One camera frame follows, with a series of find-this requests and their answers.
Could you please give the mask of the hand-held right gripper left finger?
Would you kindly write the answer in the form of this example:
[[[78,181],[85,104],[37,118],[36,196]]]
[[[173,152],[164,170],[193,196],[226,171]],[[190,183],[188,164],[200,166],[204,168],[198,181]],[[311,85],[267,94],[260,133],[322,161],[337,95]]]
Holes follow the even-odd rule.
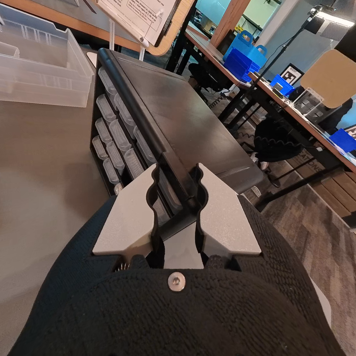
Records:
[[[95,256],[165,255],[153,207],[158,182],[159,165],[155,163],[122,189],[93,247]]]

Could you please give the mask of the wooden post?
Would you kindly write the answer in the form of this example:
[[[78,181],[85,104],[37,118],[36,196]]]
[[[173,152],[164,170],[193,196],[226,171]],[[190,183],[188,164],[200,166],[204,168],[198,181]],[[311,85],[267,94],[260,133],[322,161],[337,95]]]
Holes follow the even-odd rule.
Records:
[[[249,5],[250,0],[231,0],[210,43],[217,48],[230,30],[233,30]]]

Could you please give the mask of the stack of blue handled totes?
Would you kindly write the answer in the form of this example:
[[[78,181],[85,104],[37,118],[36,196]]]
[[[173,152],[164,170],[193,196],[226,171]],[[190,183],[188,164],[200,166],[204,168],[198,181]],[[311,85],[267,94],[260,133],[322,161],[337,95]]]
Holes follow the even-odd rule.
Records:
[[[263,45],[254,46],[252,40],[252,34],[243,30],[235,37],[223,56],[223,66],[244,83],[251,80],[249,73],[259,71],[267,61],[267,49]]]

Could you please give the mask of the small clear plastic drawer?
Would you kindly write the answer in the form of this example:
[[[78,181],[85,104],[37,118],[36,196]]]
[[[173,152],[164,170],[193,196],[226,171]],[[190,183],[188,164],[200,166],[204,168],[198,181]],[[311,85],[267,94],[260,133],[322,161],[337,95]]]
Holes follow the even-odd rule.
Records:
[[[0,42],[0,55],[20,58],[20,50],[18,47]]]

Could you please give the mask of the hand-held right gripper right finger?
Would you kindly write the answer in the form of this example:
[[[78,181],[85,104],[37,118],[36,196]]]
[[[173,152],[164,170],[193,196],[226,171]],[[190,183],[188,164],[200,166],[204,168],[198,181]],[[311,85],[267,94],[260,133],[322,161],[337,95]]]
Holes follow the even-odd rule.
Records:
[[[198,171],[197,199],[201,205],[195,228],[198,253],[211,257],[258,256],[261,248],[238,194],[202,163]]]

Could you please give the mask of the clear plastic storage bin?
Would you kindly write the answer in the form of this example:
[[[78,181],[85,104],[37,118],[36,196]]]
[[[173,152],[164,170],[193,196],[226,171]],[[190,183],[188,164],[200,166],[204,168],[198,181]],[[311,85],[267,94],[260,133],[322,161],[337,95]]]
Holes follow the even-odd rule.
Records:
[[[86,107],[94,72],[70,29],[1,4],[0,42],[20,58],[0,55],[3,101]]]

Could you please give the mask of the blue plastic bin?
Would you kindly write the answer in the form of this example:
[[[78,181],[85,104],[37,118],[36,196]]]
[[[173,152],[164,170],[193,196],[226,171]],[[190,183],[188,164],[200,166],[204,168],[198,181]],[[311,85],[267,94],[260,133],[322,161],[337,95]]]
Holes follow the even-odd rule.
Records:
[[[270,86],[285,97],[288,97],[295,90],[295,88],[279,74],[270,82]]]
[[[345,153],[350,153],[356,150],[356,139],[342,128],[332,134],[329,137],[329,140]]]

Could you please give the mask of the black office chair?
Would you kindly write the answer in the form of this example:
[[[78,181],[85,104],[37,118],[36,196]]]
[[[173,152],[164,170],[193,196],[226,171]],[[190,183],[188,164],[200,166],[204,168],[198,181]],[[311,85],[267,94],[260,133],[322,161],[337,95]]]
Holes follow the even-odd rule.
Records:
[[[221,91],[223,87],[198,63],[191,63],[188,66],[191,73],[190,78],[194,78],[198,86],[213,91]]]

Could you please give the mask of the clear acrylic board stand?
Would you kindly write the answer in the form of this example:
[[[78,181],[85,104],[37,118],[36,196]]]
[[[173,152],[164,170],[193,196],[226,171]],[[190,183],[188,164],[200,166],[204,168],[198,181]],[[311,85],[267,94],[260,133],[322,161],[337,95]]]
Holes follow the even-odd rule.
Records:
[[[304,117],[314,114],[316,109],[324,102],[324,97],[319,95],[311,87],[304,90],[292,101],[294,108]]]

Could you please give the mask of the black light tripod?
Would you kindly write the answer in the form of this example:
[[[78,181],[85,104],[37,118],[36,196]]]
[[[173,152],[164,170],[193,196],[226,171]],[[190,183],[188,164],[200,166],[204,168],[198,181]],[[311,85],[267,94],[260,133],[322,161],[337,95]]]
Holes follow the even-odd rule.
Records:
[[[282,1],[280,9],[262,32],[258,44],[267,49],[267,66],[274,60],[303,23],[307,20],[309,12],[318,5],[333,7],[329,11],[335,16],[355,23],[355,1]],[[306,73],[308,69],[321,57],[333,49],[346,34],[349,27],[337,24],[331,20],[324,20],[319,15],[303,30],[297,38],[287,47],[273,66],[265,73],[264,78],[272,81],[277,74],[282,74],[289,65]]]

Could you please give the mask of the stack of brown boxes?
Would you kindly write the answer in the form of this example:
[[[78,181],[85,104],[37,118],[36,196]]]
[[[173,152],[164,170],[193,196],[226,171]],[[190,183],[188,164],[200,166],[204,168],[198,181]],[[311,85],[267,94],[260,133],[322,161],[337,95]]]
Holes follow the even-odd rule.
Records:
[[[349,216],[356,211],[355,173],[343,172],[311,186],[339,217]]]

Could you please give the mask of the black drawer cabinet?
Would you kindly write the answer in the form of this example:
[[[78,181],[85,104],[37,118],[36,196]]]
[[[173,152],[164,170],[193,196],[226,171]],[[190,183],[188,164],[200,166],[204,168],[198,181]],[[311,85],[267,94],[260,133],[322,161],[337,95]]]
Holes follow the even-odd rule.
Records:
[[[95,126],[100,118],[112,140],[109,126],[119,125],[123,147],[131,149],[129,154],[134,152],[141,168],[147,169],[148,164],[137,139],[131,137],[128,125],[119,116],[121,112],[111,105],[99,69],[107,73],[133,119],[133,127],[140,131],[178,198],[178,207],[173,208],[167,193],[157,188],[169,217],[159,223],[163,240],[196,221],[201,207],[197,200],[197,163],[202,163],[238,194],[263,180],[260,169],[182,76],[101,48],[97,57],[90,150],[110,196],[115,195],[114,184],[109,181],[104,160],[92,143],[97,137],[107,154],[106,143]]]

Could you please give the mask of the rows of clear cabinet drawers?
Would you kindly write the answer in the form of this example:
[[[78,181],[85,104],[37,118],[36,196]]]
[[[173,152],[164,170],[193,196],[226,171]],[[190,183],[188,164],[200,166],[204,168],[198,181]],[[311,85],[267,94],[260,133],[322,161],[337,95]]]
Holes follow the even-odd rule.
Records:
[[[90,138],[91,153],[109,197],[118,195],[150,166],[157,164],[158,198],[154,210],[158,215],[158,224],[163,226],[168,225],[170,220],[184,220],[186,207],[179,198],[170,167],[164,158],[154,154],[151,142],[144,138],[143,130],[139,130],[101,64],[96,71]]]

